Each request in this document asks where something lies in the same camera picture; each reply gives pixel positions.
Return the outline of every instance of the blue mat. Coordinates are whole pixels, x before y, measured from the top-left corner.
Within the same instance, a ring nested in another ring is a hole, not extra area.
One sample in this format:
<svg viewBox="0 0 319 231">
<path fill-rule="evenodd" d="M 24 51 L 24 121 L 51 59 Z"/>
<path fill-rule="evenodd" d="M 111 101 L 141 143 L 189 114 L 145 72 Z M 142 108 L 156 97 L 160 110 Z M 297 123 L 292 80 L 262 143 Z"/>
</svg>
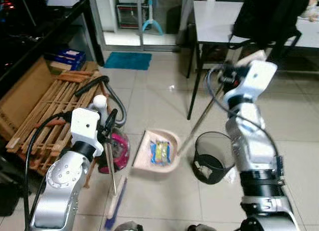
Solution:
<svg viewBox="0 0 319 231">
<path fill-rule="evenodd" d="M 105 68 L 123 68 L 147 70 L 152 55 L 150 53 L 119 53 L 112 52 L 104 65 Z"/>
</svg>

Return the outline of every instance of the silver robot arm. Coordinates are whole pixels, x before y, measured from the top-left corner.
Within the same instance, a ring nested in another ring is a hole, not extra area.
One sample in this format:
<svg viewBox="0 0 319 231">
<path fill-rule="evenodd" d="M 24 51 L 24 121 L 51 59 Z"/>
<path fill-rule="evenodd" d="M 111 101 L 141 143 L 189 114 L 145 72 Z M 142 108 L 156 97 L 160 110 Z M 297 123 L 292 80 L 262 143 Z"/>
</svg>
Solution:
<svg viewBox="0 0 319 231">
<path fill-rule="evenodd" d="M 91 107 L 106 112 L 105 97 L 96 96 L 94 105 Z M 49 168 L 46 187 L 36 206 L 30 230 L 72 230 L 78 209 L 78 195 L 85 183 L 90 163 L 104 150 L 101 143 L 110 139 L 116 112 L 113 110 L 108 119 L 103 113 L 91 109 L 77 108 L 72 112 L 72 148 Z"/>
<path fill-rule="evenodd" d="M 265 122 L 254 103 L 276 69 L 275 64 L 254 60 L 248 66 L 228 71 L 232 82 L 224 86 L 224 102 L 232 111 L 226 130 L 232 139 L 233 157 L 244 192 L 241 207 L 247 215 L 241 231 L 299 231 L 283 189 L 282 159 L 262 130 Z"/>
</svg>

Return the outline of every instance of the vacuum hose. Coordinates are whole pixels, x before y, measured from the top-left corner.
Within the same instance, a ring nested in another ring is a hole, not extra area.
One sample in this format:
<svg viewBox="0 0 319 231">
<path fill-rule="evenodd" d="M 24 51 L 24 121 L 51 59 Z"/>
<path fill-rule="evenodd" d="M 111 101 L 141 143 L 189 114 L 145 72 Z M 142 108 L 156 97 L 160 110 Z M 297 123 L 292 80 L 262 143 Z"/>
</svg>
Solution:
<svg viewBox="0 0 319 231">
<path fill-rule="evenodd" d="M 127 119 L 127 113 L 125 110 L 125 107 L 123 105 L 123 103 L 121 102 L 120 98 L 116 95 L 116 93 L 113 91 L 113 89 L 111 88 L 111 86 L 109 85 L 109 77 L 108 76 L 101 76 L 98 77 L 94 80 L 92 80 L 91 82 L 89 82 L 87 85 L 83 86 L 82 88 L 80 88 L 79 90 L 77 90 L 74 95 L 76 97 L 81 96 L 83 93 L 86 93 L 87 91 L 89 91 L 94 85 L 103 82 L 106 89 L 109 91 L 109 93 L 111 94 L 111 96 L 113 97 L 114 101 L 117 103 L 117 105 L 120 107 L 120 110 L 122 112 L 122 119 L 120 120 L 115 120 L 115 125 L 117 127 L 122 127 Z"/>
</svg>

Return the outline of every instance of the black trash bin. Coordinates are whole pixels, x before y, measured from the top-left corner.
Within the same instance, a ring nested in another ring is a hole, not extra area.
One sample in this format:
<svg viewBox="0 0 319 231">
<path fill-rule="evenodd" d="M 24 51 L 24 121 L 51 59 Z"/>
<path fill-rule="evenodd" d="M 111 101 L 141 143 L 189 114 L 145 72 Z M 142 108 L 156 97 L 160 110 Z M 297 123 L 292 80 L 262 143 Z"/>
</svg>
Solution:
<svg viewBox="0 0 319 231">
<path fill-rule="evenodd" d="M 230 137 L 216 131 L 203 133 L 195 144 L 192 169 L 201 182 L 218 183 L 234 167 Z"/>
</svg>

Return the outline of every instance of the white floor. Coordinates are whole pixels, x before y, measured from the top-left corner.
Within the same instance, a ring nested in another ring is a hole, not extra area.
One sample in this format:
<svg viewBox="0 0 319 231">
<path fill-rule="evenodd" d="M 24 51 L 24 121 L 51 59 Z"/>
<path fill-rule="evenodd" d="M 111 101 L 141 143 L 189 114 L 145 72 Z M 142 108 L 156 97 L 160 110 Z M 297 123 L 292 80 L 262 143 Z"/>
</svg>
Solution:
<svg viewBox="0 0 319 231">
<path fill-rule="evenodd" d="M 191 121 L 186 120 L 195 75 L 185 78 L 187 56 L 154 53 L 149 70 L 101 69 L 128 109 L 124 131 L 131 141 L 131 162 L 142 133 L 151 127 L 189 134 L 209 102 L 201 89 Z M 319 77 L 278 74 L 258 100 L 269 132 L 285 156 L 287 192 L 302 231 L 319 231 Z M 224 131 L 226 115 L 217 107 L 208 114 L 197 135 Z M 145 231 L 184 231 L 190 224 L 208 224 L 218 231 L 240 226 L 242 191 L 221 181 L 216 185 L 199 182 L 190 167 L 194 141 L 185 150 L 179 167 L 168 177 L 140 174 L 127 167 L 128 183 L 116 224 L 133 220 Z M 102 231 L 108 207 L 109 176 L 95 170 L 91 187 L 80 194 L 74 231 Z M 23 205 L 11 217 L 0 218 L 0 231 L 23 230 Z"/>
<path fill-rule="evenodd" d="M 116 33 L 104 31 L 106 45 L 140 46 L 137 29 L 120 28 Z M 145 45 L 176 45 L 176 34 L 158 35 L 156 31 L 147 30 L 143 34 Z"/>
</svg>

